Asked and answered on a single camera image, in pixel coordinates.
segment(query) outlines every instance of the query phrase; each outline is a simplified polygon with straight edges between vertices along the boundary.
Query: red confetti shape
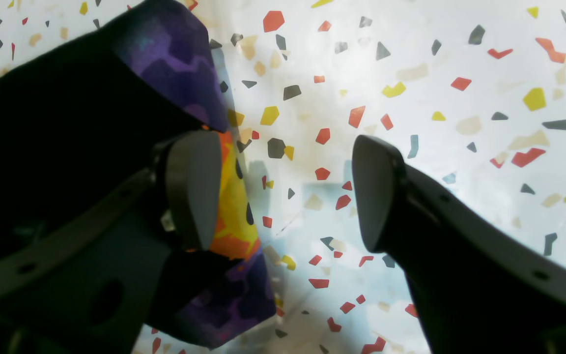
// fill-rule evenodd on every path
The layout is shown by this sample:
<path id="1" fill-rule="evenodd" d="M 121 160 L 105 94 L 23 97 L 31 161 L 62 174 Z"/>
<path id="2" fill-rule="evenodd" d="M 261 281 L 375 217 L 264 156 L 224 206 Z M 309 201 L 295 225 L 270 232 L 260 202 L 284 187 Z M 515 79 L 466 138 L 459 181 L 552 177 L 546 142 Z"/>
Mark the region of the red confetti shape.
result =
<path id="1" fill-rule="evenodd" d="M 364 110 L 366 110 L 366 106 L 353 108 L 351 114 L 348 116 L 348 124 L 355 128 L 359 127 L 362 116 L 364 115 Z"/>
<path id="2" fill-rule="evenodd" d="M 355 309 L 355 304 L 351 304 L 348 301 L 345 302 L 344 305 L 340 307 L 340 310 L 342 310 L 344 314 L 348 314 L 348 312 L 351 312 L 352 309 Z"/>
<path id="3" fill-rule="evenodd" d="M 331 28 L 331 23 L 328 21 L 323 22 L 323 24 L 318 27 L 319 32 L 327 32 Z"/>
<path id="4" fill-rule="evenodd" d="M 318 181 L 324 181 L 328 179 L 330 174 L 331 172 L 326 168 L 321 167 L 316 170 L 316 178 L 318 179 Z"/>
<path id="5" fill-rule="evenodd" d="M 342 326 L 335 323 L 332 317 L 326 320 L 326 322 L 329 324 L 329 329 L 331 330 L 331 332 L 339 332 L 342 330 Z"/>
<path id="6" fill-rule="evenodd" d="M 157 350 L 161 347 L 161 339 L 159 337 L 154 338 L 152 342 L 152 354 L 157 354 Z"/>
<path id="7" fill-rule="evenodd" d="M 310 283 L 316 289 L 325 289 L 329 287 L 329 280 L 328 279 L 310 279 Z"/>
<path id="8" fill-rule="evenodd" d="M 541 47 L 543 47 L 543 49 L 545 49 L 548 56 L 550 56 L 551 61 L 553 61 L 555 63 L 564 63 L 565 62 L 566 54 L 561 53 L 561 52 L 557 52 L 554 49 L 554 44 L 552 43 L 551 40 L 548 40 L 547 38 L 537 38 L 537 42 L 538 42 L 538 44 L 541 45 Z"/>
<path id="9" fill-rule="evenodd" d="M 267 227 L 268 229 L 272 228 L 272 218 L 264 216 L 263 217 L 263 226 Z"/>
<path id="10" fill-rule="evenodd" d="M 506 49 L 503 52 L 497 52 L 497 50 L 494 49 L 490 49 L 488 51 L 488 54 L 490 54 L 490 56 L 492 56 L 495 59 L 501 59 L 510 53 L 512 53 L 512 49 Z"/>
<path id="11" fill-rule="evenodd" d="M 496 158 L 490 159 L 490 163 L 494 164 L 496 168 L 501 168 L 504 165 L 504 163 L 498 163 Z"/>
<path id="12" fill-rule="evenodd" d="M 285 23 L 283 13 L 280 11 L 270 11 L 263 18 L 263 31 L 272 32 L 278 30 Z"/>
<path id="13" fill-rule="evenodd" d="M 335 204 L 335 210 L 342 209 L 351 202 L 351 197 L 348 195 L 343 195 L 338 198 L 338 202 Z"/>
<path id="14" fill-rule="evenodd" d="M 405 308 L 405 312 L 407 312 L 408 314 L 411 314 L 415 318 L 418 318 L 418 311 L 416 311 L 416 307 L 414 307 L 413 304 L 407 305 L 407 307 Z"/>
<path id="15" fill-rule="evenodd" d="M 364 256 L 362 257 L 362 259 L 360 260 L 360 267 L 364 265 L 364 263 L 366 263 L 366 261 L 371 261 L 374 260 L 375 256 Z"/>
<path id="16" fill-rule="evenodd" d="M 327 141 L 331 138 L 331 131 L 329 128 L 322 128 L 316 137 L 316 143 L 319 144 L 326 144 Z"/>
<path id="17" fill-rule="evenodd" d="M 381 337 L 377 337 L 377 341 L 375 341 L 375 344 L 364 345 L 364 347 L 362 348 L 362 354 L 383 352 L 385 346 L 386 346 L 386 340 L 382 339 Z"/>
<path id="18" fill-rule="evenodd" d="M 545 150 L 541 148 L 531 148 L 530 151 L 527 153 L 517 152 L 514 157 L 512 158 L 512 163 L 516 164 L 516 166 L 524 167 L 526 164 L 537 159 L 537 157 L 541 156 L 545 153 Z"/>
<path id="19" fill-rule="evenodd" d="M 317 265 L 322 260 L 322 257 L 319 255 L 315 255 L 314 258 L 310 260 L 310 265 Z"/>
<path id="20" fill-rule="evenodd" d="M 381 123 L 384 125 L 384 128 L 386 128 L 386 130 L 391 130 L 395 125 L 393 124 L 393 121 L 390 120 L 390 116 L 389 115 L 384 115 L 384 117 L 381 119 Z"/>
<path id="21" fill-rule="evenodd" d="M 458 90 L 466 90 L 469 85 L 471 85 L 471 81 L 465 78 L 456 78 L 453 83 L 451 83 L 451 87 Z"/>

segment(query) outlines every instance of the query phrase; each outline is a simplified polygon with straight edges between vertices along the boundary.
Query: terrazzo patterned surface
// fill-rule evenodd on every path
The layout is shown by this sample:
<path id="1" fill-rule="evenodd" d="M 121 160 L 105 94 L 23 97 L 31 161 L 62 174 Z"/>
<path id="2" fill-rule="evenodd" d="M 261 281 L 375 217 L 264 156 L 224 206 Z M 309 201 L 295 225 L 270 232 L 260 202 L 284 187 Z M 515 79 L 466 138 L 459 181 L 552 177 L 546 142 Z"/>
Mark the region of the terrazzo patterned surface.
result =
<path id="1" fill-rule="evenodd" d="M 183 3 L 209 29 L 279 308 L 214 353 L 429 352 L 402 271 L 360 239 L 359 134 L 566 267 L 566 0 Z M 0 75 L 136 4 L 0 0 Z M 144 326 L 134 352 L 209 350 Z"/>

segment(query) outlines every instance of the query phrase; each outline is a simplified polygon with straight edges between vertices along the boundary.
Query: small hole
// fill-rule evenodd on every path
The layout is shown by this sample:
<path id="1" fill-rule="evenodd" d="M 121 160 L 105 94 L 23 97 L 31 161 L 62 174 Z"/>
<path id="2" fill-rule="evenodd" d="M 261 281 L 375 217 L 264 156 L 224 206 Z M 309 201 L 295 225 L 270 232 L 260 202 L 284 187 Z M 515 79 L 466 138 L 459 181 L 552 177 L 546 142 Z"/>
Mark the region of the small hole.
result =
<path id="1" fill-rule="evenodd" d="M 27 274 L 30 271 L 33 271 L 34 269 L 36 269 L 36 264 L 26 264 L 20 266 L 19 269 L 17 269 L 17 271 L 19 272 L 19 274 Z"/>
<path id="2" fill-rule="evenodd" d="M 105 284 L 90 307 L 90 324 L 101 325 L 110 320 L 117 313 L 123 298 L 124 286 L 119 280 Z"/>
<path id="3" fill-rule="evenodd" d="M 539 270 L 535 270 L 535 271 L 533 272 L 533 275 L 534 275 L 537 279 L 540 279 L 540 280 L 549 280 L 549 279 L 550 279 L 550 276 L 546 275 L 545 273 L 543 273 L 542 271 L 539 271 Z"/>

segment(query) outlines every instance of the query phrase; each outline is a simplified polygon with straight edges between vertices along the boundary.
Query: purple camouflage fabric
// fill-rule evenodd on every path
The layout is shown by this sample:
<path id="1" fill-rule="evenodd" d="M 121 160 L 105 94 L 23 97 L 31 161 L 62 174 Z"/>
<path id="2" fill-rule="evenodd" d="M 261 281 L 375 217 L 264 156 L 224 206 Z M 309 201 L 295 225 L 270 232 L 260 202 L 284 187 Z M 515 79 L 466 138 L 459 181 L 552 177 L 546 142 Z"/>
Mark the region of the purple camouflage fabric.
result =
<path id="1" fill-rule="evenodd" d="M 117 56 L 150 87 L 203 124 L 225 132 L 220 92 L 206 27 L 174 0 L 146 0 L 113 45 Z"/>
<path id="2" fill-rule="evenodd" d="M 146 0 L 113 51 L 137 76 L 203 124 L 225 132 L 227 109 L 206 27 L 174 0 Z M 178 339 L 217 348 L 276 313 L 259 249 L 175 314 Z"/>

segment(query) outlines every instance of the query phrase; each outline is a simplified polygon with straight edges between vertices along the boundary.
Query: purple patterned cloth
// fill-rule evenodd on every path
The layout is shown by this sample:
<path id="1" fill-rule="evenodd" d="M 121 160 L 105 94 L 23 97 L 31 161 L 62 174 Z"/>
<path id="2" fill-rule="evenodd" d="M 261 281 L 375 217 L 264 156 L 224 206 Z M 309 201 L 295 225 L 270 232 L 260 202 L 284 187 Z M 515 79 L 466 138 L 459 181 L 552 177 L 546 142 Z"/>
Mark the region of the purple patterned cloth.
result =
<path id="1" fill-rule="evenodd" d="M 134 21 L 114 43 L 114 53 L 161 96 L 226 132 L 227 109 L 206 27 L 174 0 L 146 0 L 131 11 Z"/>

